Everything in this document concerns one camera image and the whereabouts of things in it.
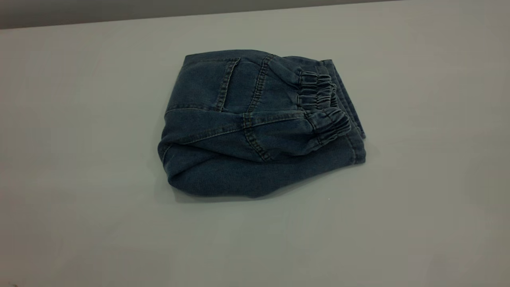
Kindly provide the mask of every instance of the white table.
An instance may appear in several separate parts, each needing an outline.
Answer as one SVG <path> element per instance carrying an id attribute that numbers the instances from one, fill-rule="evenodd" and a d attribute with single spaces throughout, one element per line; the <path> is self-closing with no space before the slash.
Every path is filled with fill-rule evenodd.
<path id="1" fill-rule="evenodd" d="M 0 286 L 510 286 L 510 2 L 0 31 Z M 258 201 L 173 191 L 187 54 L 331 58 L 367 162 Z"/>

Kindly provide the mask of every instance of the seam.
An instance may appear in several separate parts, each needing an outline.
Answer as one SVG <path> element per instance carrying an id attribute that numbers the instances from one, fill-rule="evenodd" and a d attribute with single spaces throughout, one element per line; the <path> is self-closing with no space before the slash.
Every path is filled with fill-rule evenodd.
<path id="1" fill-rule="evenodd" d="M 244 137 L 248 141 L 248 144 L 251 148 L 260 156 L 262 161 L 270 160 L 271 157 L 269 154 L 262 148 L 262 146 L 257 142 L 255 135 L 253 134 L 253 128 L 251 126 L 251 116 L 243 115 L 243 130 Z"/>
<path id="2" fill-rule="evenodd" d="M 165 115 L 169 114 L 170 112 L 178 112 L 178 111 L 201 111 L 201 112 L 217 112 L 215 111 L 214 109 L 200 109 L 200 108 L 174 108 L 174 109 L 171 109 L 171 110 L 168 110 Z M 244 115 L 244 114 L 247 114 L 247 113 L 230 113 L 229 114 L 234 114 L 234 115 Z M 274 115 L 268 115 L 266 117 L 262 117 L 261 118 L 261 121 L 256 123 L 254 126 L 258 126 L 260 123 L 267 123 L 267 122 L 270 122 L 270 121 L 274 121 L 274 120 L 282 120 L 282 119 L 293 119 L 293 118 L 303 118 L 304 117 L 304 112 L 303 111 L 295 111 L 293 113 L 289 113 L 289 114 L 274 114 Z"/>
<path id="3" fill-rule="evenodd" d="M 262 161 L 265 161 L 264 160 L 264 157 L 262 156 L 262 154 L 260 154 L 257 149 L 255 148 L 255 146 L 253 146 L 253 143 L 252 141 L 250 140 L 251 137 L 250 135 L 248 135 L 248 128 L 246 128 L 246 117 L 243 116 L 243 134 L 244 134 L 244 137 L 246 138 L 246 141 L 248 142 L 248 144 L 250 145 L 250 147 L 259 155 L 260 159 Z"/>
<path id="4" fill-rule="evenodd" d="M 347 116 L 347 114 L 345 112 L 343 112 L 342 110 L 340 110 L 342 113 L 343 113 L 343 117 L 347 117 L 347 123 L 349 124 L 349 131 L 350 131 L 350 120 L 349 120 L 349 117 Z M 329 119 L 329 121 L 331 122 L 331 126 L 333 126 L 333 128 L 335 129 L 335 138 L 338 138 L 338 134 L 340 133 L 340 128 L 338 127 L 338 125 L 335 125 L 333 123 L 333 119 L 329 116 L 328 113 L 326 113 L 324 110 L 322 110 L 322 112 L 327 116 L 327 118 Z"/>
<path id="5" fill-rule="evenodd" d="M 246 110 L 248 113 L 253 112 L 260 101 L 262 91 L 264 89 L 264 83 L 266 81 L 268 64 L 272 59 L 274 59 L 274 57 L 276 57 L 276 55 L 269 54 L 262 60 L 262 65 L 259 70 L 259 75 L 257 76 L 257 82 L 255 84 L 255 91 L 253 92 L 253 97 L 251 98 L 250 105 Z"/>
<path id="6" fill-rule="evenodd" d="M 206 60 L 197 60 L 197 61 L 192 61 L 192 62 L 188 62 L 188 63 L 185 63 L 183 65 L 183 67 L 187 66 L 187 65 L 192 65 L 192 64 L 198 64 L 198 63 L 204 63 L 204 62 L 231 62 L 231 61 L 236 61 L 240 58 L 219 58 L 219 59 L 206 59 Z"/>
<path id="7" fill-rule="evenodd" d="M 304 113 L 304 118 L 307 119 L 308 123 L 310 123 L 310 125 L 312 126 L 312 128 L 314 129 L 314 134 L 315 134 L 315 137 L 317 138 L 317 141 L 319 142 L 319 144 L 321 146 L 323 146 L 324 144 L 322 143 L 322 141 L 320 140 L 320 137 L 319 137 L 319 133 L 317 133 L 317 128 L 315 127 L 315 125 L 312 123 L 312 121 L 308 118 L 308 115 L 307 113 L 305 112 Z"/>
<path id="8" fill-rule="evenodd" d="M 296 101 L 297 101 L 297 104 L 296 104 L 297 109 L 304 111 L 305 109 L 301 106 L 301 94 L 297 94 Z"/>
<path id="9" fill-rule="evenodd" d="M 163 156 L 161 157 L 161 162 L 163 163 L 163 165 L 165 164 L 165 156 L 166 156 L 166 152 L 168 152 L 168 150 L 172 147 L 173 143 L 170 143 L 168 145 L 168 147 L 165 149 L 165 152 L 163 153 Z"/>
<path id="10" fill-rule="evenodd" d="M 197 104 L 176 104 L 171 105 L 167 108 L 167 111 L 165 112 L 165 115 L 169 112 L 177 111 L 177 110 L 199 110 L 199 111 L 217 111 L 214 108 L 208 107 L 208 106 L 202 106 Z"/>
<path id="11" fill-rule="evenodd" d="M 274 120 L 271 120 L 271 121 L 261 122 L 261 123 L 257 123 L 257 124 L 252 125 L 251 117 L 248 117 L 250 119 L 250 121 L 249 121 L 249 125 L 247 125 L 246 124 L 246 118 L 247 117 L 243 116 L 243 126 L 241 128 L 233 128 L 233 126 L 221 127 L 219 129 L 215 129 L 215 130 L 221 130 L 221 131 L 218 131 L 218 132 L 215 132 L 215 133 L 209 134 L 209 135 L 204 135 L 204 136 L 195 135 L 195 136 L 187 137 L 185 139 L 188 139 L 188 141 L 178 142 L 178 144 L 180 144 L 180 145 L 189 145 L 189 144 L 193 144 L 195 142 L 198 142 L 198 141 L 201 141 L 201 140 L 205 140 L 205 139 L 208 139 L 208 138 L 211 138 L 211 137 L 215 137 L 215 136 L 218 136 L 218 135 L 224 135 L 224 134 L 228 134 L 228 133 L 238 132 L 238 131 L 242 131 L 242 130 L 246 130 L 246 129 L 251 129 L 251 128 L 254 128 L 254 127 L 259 127 L 259 126 L 263 126 L 263 125 L 267 125 L 267 124 L 272 124 L 272 123 L 290 121 L 290 120 L 293 120 L 293 119 L 303 119 L 302 117 L 282 118 L 282 119 L 274 119 Z"/>
<path id="12" fill-rule="evenodd" d="M 219 112 L 223 111 L 223 106 L 225 105 L 230 77 L 234 72 L 234 67 L 237 65 L 237 63 L 239 63 L 239 60 L 241 60 L 241 58 L 235 58 L 234 61 L 230 61 L 226 68 L 226 73 L 225 76 L 223 77 L 223 80 L 221 81 L 220 93 L 218 95 L 218 100 L 216 103 L 216 110 Z"/>

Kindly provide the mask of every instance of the pocket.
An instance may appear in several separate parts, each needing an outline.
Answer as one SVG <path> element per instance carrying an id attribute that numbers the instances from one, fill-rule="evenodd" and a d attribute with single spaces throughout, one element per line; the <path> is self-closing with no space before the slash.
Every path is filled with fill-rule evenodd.
<path id="1" fill-rule="evenodd" d="M 166 111 L 190 108 L 221 112 L 228 83 L 239 60 L 213 59 L 185 64 L 179 72 Z"/>

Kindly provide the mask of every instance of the stitching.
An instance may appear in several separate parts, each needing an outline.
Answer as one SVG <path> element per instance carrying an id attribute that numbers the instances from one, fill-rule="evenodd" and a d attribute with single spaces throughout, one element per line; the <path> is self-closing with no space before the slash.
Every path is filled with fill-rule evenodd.
<path id="1" fill-rule="evenodd" d="M 334 125 L 333 119 L 329 116 L 328 113 L 326 113 L 324 110 L 322 110 L 322 112 L 327 116 L 327 118 L 331 122 L 331 126 L 333 126 L 333 128 L 335 129 L 335 136 L 334 137 L 337 138 L 338 134 L 340 133 L 340 127 L 338 125 Z M 346 121 L 349 124 L 349 131 L 350 131 L 350 120 L 349 120 L 349 117 L 343 111 L 342 111 L 342 113 L 343 113 L 343 117 L 347 117 Z"/>
<path id="2" fill-rule="evenodd" d="M 252 125 L 251 125 L 251 120 L 252 120 L 252 117 L 249 114 L 244 114 L 243 115 L 243 124 L 246 124 L 246 126 L 244 128 L 244 136 L 246 137 L 246 140 L 248 141 L 249 145 L 260 156 L 262 161 L 271 160 L 271 157 L 269 156 L 269 154 L 257 142 L 257 139 L 255 138 L 255 135 L 253 133 L 253 128 L 252 128 Z"/>
<path id="3" fill-rule="evenodd" d="M 198 63 L 203 63 L 203 62 L 232 62 L 232 61 L 236 61 L 238 60 L 239 58 L 224 58 L 224 59 L 206 59 L 206 60 L 198 60 L 198 61 L 193 61 L 193 62 L 189 62 L 189 63 L 186 63 L 183 65 L 183 67 L 187 66 L 187 65 L 192 65 L 192 64 L 198 64 Z"/>
<path id="4" fill-rule="evenodd" d="M 251 129 L 251 128 L 254 128 L 254 127 L 263 126 L 263 125 L 272 124 L 272 123 L 277 123 L 277 122 L 290 121 L 290 120 L 293 120 L 293 119 L 302 119 L 302 117 L 290 117 L 290 118 L 274 119 L 274 120 L 271 120 L 271 121 L 261 122 L 261 123 L 257 123 L 257 124 L 253 125 L 252 121 L 251 121 L 251 117 L 248 117 L 250 119 L 250 121 L 249 121 L 249 125 L 247 125 L 246 124 L 246 118 L 247 117 L 243 116 L 243 127 L 241 127 L 241 128 L 233 128 L 234 126 L 225 126 L 225 127 L 221 127 L 219 129 L 215 129 L 214 130 L 214 131 L 217 131 L 217 130 L 222 130 L 222 131 L 218 131 L 218 132 L 215 132 L 215 133 L 209 134 L 209 135 L 203 135 L 203 134 L 208 134 L 208 133 L 212 132 L 212 131 L 205 131 L 205 132 L 202 133 L 202 136 L 201 135 L 194 135 L 194 136 L 191 136 L 191 137 L 187 137 L 187 139 L 189 139 L 188 141 L 179 142 L 179 144 L 180 145 L 189 145 L 189 144 L 192 144 L 194 142 L 205 140 L 205 139 L 208 139 L 208 138 L 211 138 L 211 137 L 215 137 L 215 136 L 218 136 L 218 135 L 238 132 L 238 131 L 242 131 L 242 130 L 245 130 L 245 129 Z"/>
<path id="5" fill-rule="evenodd" d="M 262 96 L 262 90 L 264 89 L 264 83 L 266 81 L 267 76 L 267 67 L 269 62 L 274 59 L 276 55 L 269 54 L 262 60 L 262 66 L 259 70 L 259 75 L 257 76 L 257 83 L 255 84 L 255 91 L 253 92 L 253 98 L 251 98 L 250 105 L 248 106 L 248 109 L 246 112 L 250 113 L 255 110 L 257 107 L 257 104 L 260 101 L 260 98 Z"/>
<path id="6" fill-rule="evenodd" d="M 226 68 L 225 77 L 223 77 L 223 80 L 221 81 L 220 93 L 216 103 L 216 110 L 219 112 L 223 111 L 223 106 L 225 105 L 226 94 L 228 91 L 228 83 L 230 82 L 230 77 L 234 72 L 234 67 L 237 65 L 237 63 L 239 63 L 239 60 L 241 60 L 241 58 L 236 58 L 234 61 L 230 61 Z"/>
<path id="7" fill-rule="evenodd" d="M 198 104 L 176 104 L 171 105 L 167 108 L 167 111 L 165 112 L 165 115 L 169 112 L 176 111 L 176 110 L 200 110 L 200 111 L 217 111 L 214 108 L 198 105 Z"/>
<path id="8" fill-rule="evenodd" d="M 248 142 L 250 147 L 259 155 L 260 159 L 262 161 L 265 161 L 264 157 L 257 151 L 255 146 L 253 146 L 253 143 L 250 140 L 251 139 L 251 135 L 248 135 L 248 128 L 246 126 L 247 126 L 247 124 L 246 124 L 246 117 L 243 115 L 243 133 L 244 133 L 244 137 L 246 138 L 246 141 Z"/>
<path id="9" fill-rule="evenodd" d="M 308 118 L 308 115 L 307 113 L 305 112 L 304 113 L 304 118 L 307 119 L 308 123 L 310 123 L 310 125 L 312 126 L 312 128 L 314 129 L 314 134 L 315 134 L 315 137 L 317 138 L 317 141 L 319 142 L 319 144 L 321 146 L 323 146 L 324 144 L 322 143 L 322 141 L 320 140 L 320 137 L 319 137 L 319 134 L 317 133 L 317 128 L 315 127 L 315 125 L 312 123 L 312 121 Z"/>
<path id="10" fill-rule="evenodd" d="M 163 156 L 161 157 L 161 162 L 163 163 L 163 165 L 165 164 L 165 156 L 166 156 L 166 152 L 168 152 L 168 150 L 172 147 L 173 143 L 170 143 L 168 145 L 168 147 L 165 149 L 165 152 L 163 153 Z"/>
<path id="11" fill-rule="evenodd" d="M 304 109 L 301 107 L 301 95 L 300 94 L 297 94 L 297 109 L 298 110 L 301 110 L 301 111 L 304 111 Z"/>
<path id="12" fill-rule="evenodd" d="M 195 109 L 195 108 L 173 109 L 173 110 L 167 111 L 165 113 L 165 115 L 170 112 L 175 112 L 175 111 L 213 111 L 213 110 L 202 110 L 202 109 Z"/>

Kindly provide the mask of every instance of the folded jeans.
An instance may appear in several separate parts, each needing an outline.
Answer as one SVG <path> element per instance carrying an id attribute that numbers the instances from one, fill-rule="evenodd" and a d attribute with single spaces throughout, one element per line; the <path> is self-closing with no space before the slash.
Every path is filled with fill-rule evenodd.
<path id="1" fill-rule="evenodd" d="M 363 163 L 363 138 L 331 60 L 218 51 L 186 57 L 158 153 L 184 192 L 255 198 Z"/>

